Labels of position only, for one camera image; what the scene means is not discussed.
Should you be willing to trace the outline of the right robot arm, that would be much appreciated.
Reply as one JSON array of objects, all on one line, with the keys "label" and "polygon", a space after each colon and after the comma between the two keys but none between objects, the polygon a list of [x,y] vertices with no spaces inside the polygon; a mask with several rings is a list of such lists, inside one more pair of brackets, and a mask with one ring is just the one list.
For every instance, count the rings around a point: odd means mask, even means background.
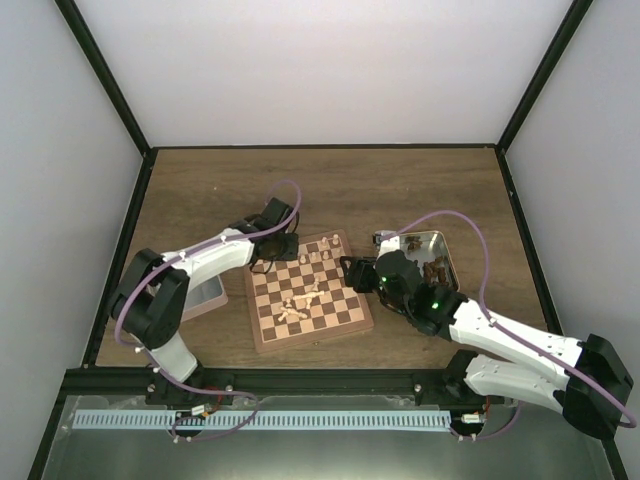
[{"label": "right robot arm", "polygon": [[401,250],[378,257],[343,256],[345,283],[374,293],[417,331],[463,345],[444,378],[447,396],[501,396],[555,411],[575,429],[599,440],[634,428],[626,407],[633,380],[614,346],[532,328],[488,310],[449,287],[432,285]]}]

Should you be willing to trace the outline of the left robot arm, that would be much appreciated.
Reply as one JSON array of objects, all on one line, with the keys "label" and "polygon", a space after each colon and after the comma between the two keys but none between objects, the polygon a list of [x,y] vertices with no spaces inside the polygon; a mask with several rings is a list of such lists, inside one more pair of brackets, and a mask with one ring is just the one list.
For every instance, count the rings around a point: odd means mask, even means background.
[{"label": "left robot arm", "polygon": [[189,294],[229,270],[295,250],[288,228],[299,221],[299,208],[272,198],[261,213],[208,240],[169,255],[143,249],[130,262],[109,304],[115,340],[144,352],[181,403],[217,393],[204,389],[201,364],[179,332]]}]

